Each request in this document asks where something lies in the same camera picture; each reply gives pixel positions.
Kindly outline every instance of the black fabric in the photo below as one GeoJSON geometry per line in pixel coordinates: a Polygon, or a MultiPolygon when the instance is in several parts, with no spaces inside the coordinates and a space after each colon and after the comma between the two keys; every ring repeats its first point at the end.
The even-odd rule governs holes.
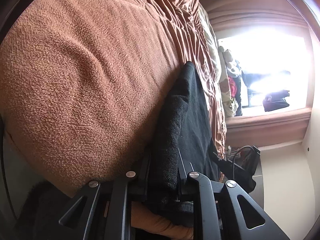
{"type": "Polygon", "coordinates": [[[135,239],[136,240],[170,240],[170,238],[166,236],[152,234],[142,229],[136,229],[135,239]]]}
{"type": "Polygon", "coordinates": [[[265,112],[271,112],[281,108],[288,107],[289,104],[284,98],[289,97],[289,90],[281,90],[266,94],[262,104],[265,112]]]}
{"type": "Polygon", "coordinates": [[[260,73],[250,73],[248,71],[242,70],[242,79],[247,88],[250,88],[250,86],[257,81],[260,81],[264,78],[267,77],[272,77],[273,75],[290,75],[290,71],[287,70],[281,70],[277,73],[265,73],[265,74],[260,74],[260,73]]]}
{"type": "Polygon", "coordinates": [[[193,226],[192,203],[178,202],[178,155],[195,171],[218,181],[204,92],[191,62],[187,62],[161,109],[151,143],[148,208],[175,224],[193,226]]]}
{"type": "Polygon", "coordinates": [[[18,239],[36,239],[42,228],[67,204],[68,200],[70,200],[68,196],[48,181],[34,186],[14,227],[18,239]]]}
{"type": "MultiPolygon", "coordinates": [[[[239,65],[239,61],[236,60],[237,63],[237,68],[239,70],[241,70],[241,67],[239,65]]],[[[241,75],[237,76],[236,78],[233,78],[233,80],[235,81],[236,87],[237,87],[237,92],[235,95],[235,99],[236,102],[238,103],[238,108],[236,111],[236,115],[235,116],[242,116],[242,105],[241,105],[241,75]]]]}

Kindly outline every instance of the white wall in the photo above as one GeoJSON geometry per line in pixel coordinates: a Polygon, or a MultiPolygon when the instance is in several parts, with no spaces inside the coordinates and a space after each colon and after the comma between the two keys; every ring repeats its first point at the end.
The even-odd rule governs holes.
{"type": "Polygon", "coordinates": [[[309,126],[302,143],[307,156],[315,191],[315,218],[320,215],[320,43],[311,31],[315,61],[315,90],[309,126]]]}
{"type": "Polygon", "coordinates": [[[315,222],[315,196],[301,142],[261,147],[264,210],[291,240],[315,222]]]}

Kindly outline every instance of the brown bedspread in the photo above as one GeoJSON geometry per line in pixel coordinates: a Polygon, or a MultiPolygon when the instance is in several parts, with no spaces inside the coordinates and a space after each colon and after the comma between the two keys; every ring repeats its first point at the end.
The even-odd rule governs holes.
{"type": "Polygon", "coordinates": [[[68,195],[111,180],[141,157],[190,60],[221,148],[223,110],[197,10],[198,0],[35,0],[0,47],[6,137],[68,195]]]}

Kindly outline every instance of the power cord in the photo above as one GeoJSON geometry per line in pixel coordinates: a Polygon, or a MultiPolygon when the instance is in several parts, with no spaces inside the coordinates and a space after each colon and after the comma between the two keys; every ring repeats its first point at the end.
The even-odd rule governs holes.
{"type": "Polygon", "coordinates": [[[3,158],[3,137],[4,137],[4,123],[2,120],[2,116],[0,114],[0,162],[1,162],[2,179],[3,179],[5,193],[7,195],[7,199],[9,202],[9,206],[10,206],[12,215],[13,215],[14,219],[17,220],[17,216],[16,216],[16,213],[14,212],[14,208],[13,208],[11,198],[10,198],[10,193],[9,193],[8,184],[7,184],[7,178],[5,176],[4,160],[3,160],[4,159],[3,158]]]}
{"type": "Polygon", "coordinates": [[[232,161],[232,177],[233,177],[234,181],[235,181],[235,161],[236,161],[236,156],[238,155],[239,152],[241,152],[245,148],[250,148],[251,150],[253,150],[255,152],[255,150],[250,145],[243,146],[243,147],[241,147],[240,149],[237,150],[236,154],[233,156],[233,161],[232,161]]]}

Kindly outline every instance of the window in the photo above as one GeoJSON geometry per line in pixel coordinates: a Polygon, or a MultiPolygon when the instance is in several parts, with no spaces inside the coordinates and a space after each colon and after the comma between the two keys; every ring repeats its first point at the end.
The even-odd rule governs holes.
{"type": "Polygon", "coordinates": [[[232,52],[243,73],[253,77],[250,87],[246,87],[241,79],[244,116],[266,114],[262,100],[266,94],[279,90],[290,91],[290,96],[285,98],[290,106],[267,113],[306,106],[310,59],[302,36],[265,27],[219,39],[218,42],[232,52]]]}

